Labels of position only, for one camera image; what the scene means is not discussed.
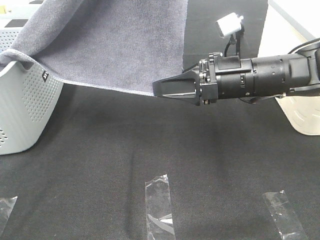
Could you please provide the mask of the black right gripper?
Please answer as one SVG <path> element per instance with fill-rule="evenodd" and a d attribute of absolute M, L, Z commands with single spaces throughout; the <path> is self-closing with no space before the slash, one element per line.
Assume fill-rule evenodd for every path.
<path fill-rule="evenodd" d="M 252 97 L 255 93 L 255 74 L 250 58 L 221 56 L 210 53 L 198 66 L 182 74 L 152 83 L 155 97 L 181 100 L 199 106 L 221 99 Z"/>

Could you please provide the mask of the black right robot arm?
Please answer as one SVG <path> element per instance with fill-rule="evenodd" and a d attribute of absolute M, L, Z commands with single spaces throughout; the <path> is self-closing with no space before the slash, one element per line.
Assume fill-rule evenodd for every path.
<path fill-rule="evenodd" d="M 307 41 L 288 54 L 241 59 L 238 55 L 210 53 L 182 74 L 153 82 L 156 97 L 196 106 L 224 99 L 247 99 L 248 104 L 268 98 L 320 95 L 320 40 Z"/>

